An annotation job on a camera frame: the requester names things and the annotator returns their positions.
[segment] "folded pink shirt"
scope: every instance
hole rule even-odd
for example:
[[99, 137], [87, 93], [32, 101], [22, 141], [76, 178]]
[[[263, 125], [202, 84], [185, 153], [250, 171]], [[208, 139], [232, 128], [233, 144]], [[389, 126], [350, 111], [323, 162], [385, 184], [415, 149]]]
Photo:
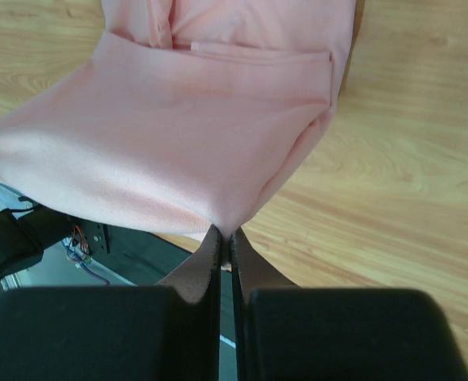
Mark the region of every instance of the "folded pink shirt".
[[103, 0], [68, 77], [0, 119], [0, 182], [66, 214], [225, 236], [329, 125], [355, 0]]

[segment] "red wire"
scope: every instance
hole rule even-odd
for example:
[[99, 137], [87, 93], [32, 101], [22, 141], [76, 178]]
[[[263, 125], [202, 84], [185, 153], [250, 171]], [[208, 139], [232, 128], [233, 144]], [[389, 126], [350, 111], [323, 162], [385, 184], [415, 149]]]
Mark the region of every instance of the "red wire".
[[83, 236], [82, 229], [77, 225], [75, 226], [75, 229], [78, 230], [78, 233], [80, 234], [80, 241], [82, 244], [82, 251], [84, 254], [87, 254], [87, 244], [85, 243], [85, 237]]
[[[71, 246], [73, 245], [73, 242], [75, 241], [75, 237], [76, 237], [76, 229], [73, 228], [73, 236], [72, 236], [72, 240], [69, 242], [69, 247], [71, 247]], [[69, 255], [68, 250], [66, 251], [66, 257], [67, 257], [71, 262], [75, 262], [75, 263], [82, 262], [81, 260], [74, 260], [73, 258], [71, 258], [70, 255]]]

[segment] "wooden table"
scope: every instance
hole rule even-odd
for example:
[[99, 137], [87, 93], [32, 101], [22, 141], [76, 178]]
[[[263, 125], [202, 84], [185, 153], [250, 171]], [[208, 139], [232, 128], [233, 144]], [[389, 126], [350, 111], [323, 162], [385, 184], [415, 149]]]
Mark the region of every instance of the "wooden table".
[[[103, 26], [99, 0], [0, 0], [0, 117]], [[468, 0], [359, 0], [355, 34], [338, 116], [246, 232], [303, 286], [426, 290], [468, 362]]]

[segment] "pink fabric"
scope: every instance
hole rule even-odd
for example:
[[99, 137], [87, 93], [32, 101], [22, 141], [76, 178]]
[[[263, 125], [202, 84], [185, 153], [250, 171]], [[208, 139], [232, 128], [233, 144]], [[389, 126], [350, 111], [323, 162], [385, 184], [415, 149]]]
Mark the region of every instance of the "pink fabric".
[[230, 235], [330, 123], [355, 0], [103, 0], [82, 67], [0, 119], [0, 182], [61, 212]]

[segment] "electrical wire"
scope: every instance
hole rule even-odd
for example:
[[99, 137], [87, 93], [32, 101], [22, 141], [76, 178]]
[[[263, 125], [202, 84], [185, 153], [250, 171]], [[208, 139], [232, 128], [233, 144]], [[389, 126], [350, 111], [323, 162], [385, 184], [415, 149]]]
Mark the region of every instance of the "electrical wire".
[[82, 229], [78, 225], [76, 225], [75, 230], [77, 230], [79, 235], [80, 235], [80, 246], [82, 247], [82, 251], [87, 253], [88, 252], [88, 247], [87, 247], [87, 243], [85, 242], [85, 236], [82, 233]]
[[72, 240], [69, 241], [69, 245], [71, 246], [73, 244], [73, 242], [75, 242], [75, 235], [76, 235], [76, 229], [73, 228], [73, 236], [72, 236]]
[[75, 249], [71, 248], [72, 241], [70, 241], [69, 245], [66, 245], [64, 241], [61, 241], [61, 244], [64, 246], [64, 249], [66, 250], [66, 256], [68, 257], [68, 259], [72, 262], [75, 262], [77, 267], [80, 267], [91, 277], [102, 281], [105, 284], [105, 286], [111, 285], [108, 279], [105, 279], [102, 276], [96, 274], [86, 265], [85, 259]]
[[28, 209], [7, 209], [9, 212], [11, 213], [25, 213], [25, 212], [32, 212], [33, 210], [35, 210], [39, 205], [35, 205], [31, 208], [28, 208]]
[[79, 264], [79, 266], [90, 276], [93, 278], [96, 278], [97, 280], [101, 280], [103, 283], [105, 283], [105, 286], [110, 286], [110, 281], [108, 279], [103, 278], [102, 276], [99, 276], [95, 272], [91, 271], [91, 269], [84, 263], [82, 262]]

